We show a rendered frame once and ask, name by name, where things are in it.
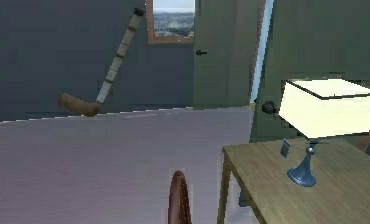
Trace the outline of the brown round chair back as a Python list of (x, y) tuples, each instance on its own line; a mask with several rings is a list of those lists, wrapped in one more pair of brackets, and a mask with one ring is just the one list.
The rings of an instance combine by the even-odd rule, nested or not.
[(173, 174), (171, 180), (168, 224), (192, 224), (187, 182), (180, 170)]

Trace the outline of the brown hockey stick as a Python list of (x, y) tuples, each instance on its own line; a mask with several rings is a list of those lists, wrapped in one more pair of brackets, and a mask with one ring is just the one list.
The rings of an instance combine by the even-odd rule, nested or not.
[(67, 93), (63, 93), (57, 101), (59, 106), (86, 117), (94, 117), (100, 112), (144, 14), (145, 10), (140, 8), (134, 9), (133, 16), (127, 26), (96, 100), (89, 103)]

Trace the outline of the green open room door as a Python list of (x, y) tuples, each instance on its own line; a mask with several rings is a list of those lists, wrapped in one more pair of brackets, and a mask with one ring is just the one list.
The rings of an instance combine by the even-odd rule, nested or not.
[(279, 110), (288, 80), (333, 78), (370, 88), (370, 0), (274, 0), (250, 140), (302, 136), (262, 104)]

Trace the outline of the light wooden table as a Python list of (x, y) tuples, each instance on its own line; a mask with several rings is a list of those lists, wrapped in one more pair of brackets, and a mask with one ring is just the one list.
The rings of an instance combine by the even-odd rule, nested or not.
[(370, 224), (370, 156), (342, 138), (316, 146), (313, 187), (293, 183), (287, 171), (305, 157), (308, 142), (280, 140), (225, 146), (217, 224), (224, 224), (229, 180), (248, 194), (260, 224)]

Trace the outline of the wood framed window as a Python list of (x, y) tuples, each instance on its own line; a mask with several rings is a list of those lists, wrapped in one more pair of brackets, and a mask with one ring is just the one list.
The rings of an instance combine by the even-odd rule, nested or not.
[(192, 43), (195, 1), (145, 0), (148, 43)]

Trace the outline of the black round door knob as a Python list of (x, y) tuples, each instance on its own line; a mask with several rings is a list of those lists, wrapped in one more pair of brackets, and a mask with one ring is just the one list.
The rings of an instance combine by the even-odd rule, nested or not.
[(275, 106), (275, 104), (274, 104), (273, 101), (265, 101), (262, 104), (261, 109), (266, 114), (272, 114), (272, 115), (275, 115), (275, 116), (278, 116), (279, 115), (279, 110)]

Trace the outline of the small grey card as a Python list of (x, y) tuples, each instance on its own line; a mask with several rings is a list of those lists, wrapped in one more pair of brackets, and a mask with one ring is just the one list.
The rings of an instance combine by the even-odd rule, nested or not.
[(289, 151), (290, 151), (291, 144), (287, 139), (283, 139), (282, 146), (280, 149), (280, 155), (284, 158), (288, 157)]

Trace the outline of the white shade table lamp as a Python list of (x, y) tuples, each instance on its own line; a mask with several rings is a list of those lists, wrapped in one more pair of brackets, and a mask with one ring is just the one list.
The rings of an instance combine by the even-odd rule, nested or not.
[(311, 157), (320, 141), (370, 132), (370, 88), (341, 78), (288, 80), (278, 115), (309, 141), (305, 158), (287, 176), (312, 187)]

